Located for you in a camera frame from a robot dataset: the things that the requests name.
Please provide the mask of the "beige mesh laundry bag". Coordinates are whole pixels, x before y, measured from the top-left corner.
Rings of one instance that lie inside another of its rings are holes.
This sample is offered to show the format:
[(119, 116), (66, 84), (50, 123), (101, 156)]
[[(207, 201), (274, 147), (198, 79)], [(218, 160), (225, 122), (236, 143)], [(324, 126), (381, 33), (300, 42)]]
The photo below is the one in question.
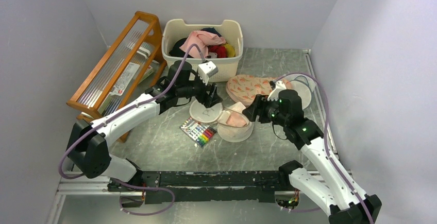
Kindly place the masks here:
[(205, 108), (194, 101), (189, 108), (190, 116), (204, 124), (216, 124), (218, 135), (225, 141), (238, 143), (248, 139), (254, 129), (253, 122), (242, 114), (245, 106), (241, 102), (224, 107), (221, 103)]

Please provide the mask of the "pink bra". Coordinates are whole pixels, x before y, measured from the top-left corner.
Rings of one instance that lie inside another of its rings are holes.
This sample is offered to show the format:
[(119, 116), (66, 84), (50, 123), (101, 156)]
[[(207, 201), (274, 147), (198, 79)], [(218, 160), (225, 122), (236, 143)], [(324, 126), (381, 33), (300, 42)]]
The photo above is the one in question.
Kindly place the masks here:
[(221, 116), (217, 120), (219, 124), (229, 127), (243, 128), (249, 125), (250, 121), (242, 114), (245, 106), (237, 102), (223, 109)]

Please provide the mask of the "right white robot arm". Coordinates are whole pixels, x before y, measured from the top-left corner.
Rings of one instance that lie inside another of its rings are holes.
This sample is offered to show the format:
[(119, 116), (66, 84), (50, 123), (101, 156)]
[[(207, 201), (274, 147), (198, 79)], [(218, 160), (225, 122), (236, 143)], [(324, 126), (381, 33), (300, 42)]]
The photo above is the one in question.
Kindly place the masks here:
[(257, 95), (242, 112), (249, 121), (283, 128), (286, 139), (318, 170), (324, 182), (311, 176), (297, 161), (280, 167), (278, 184), (303, 192), (327, 215), (330, 223), (375, 223), (382, 207), (377, 195), (369, 195), (348, 174), (326, 143), (319, 126), (304, 116), (295, 90), (282, 90), (276, 99)]

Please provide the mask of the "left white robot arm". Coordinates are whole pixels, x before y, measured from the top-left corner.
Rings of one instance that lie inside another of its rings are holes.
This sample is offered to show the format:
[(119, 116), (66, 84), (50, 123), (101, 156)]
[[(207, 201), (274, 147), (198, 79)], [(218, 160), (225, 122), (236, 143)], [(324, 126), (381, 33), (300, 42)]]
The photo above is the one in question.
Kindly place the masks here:
[(222, 102), (217, 86), (210, 78), (217, 66), (206, 61), (193, 70), (181, 60), (171, 65), (168, 74), (147, 89), (137, 99), (100, 119), (77, 121), (72, 128), (65, 156), (92, 179), (100, 175), (117, 178), (130, 191), (138, 190), (143, 177), (135, 164), (109, 152), (109, 146), (140, 123), (178, 106), (182, 98), (195, 98), (206, 108)]

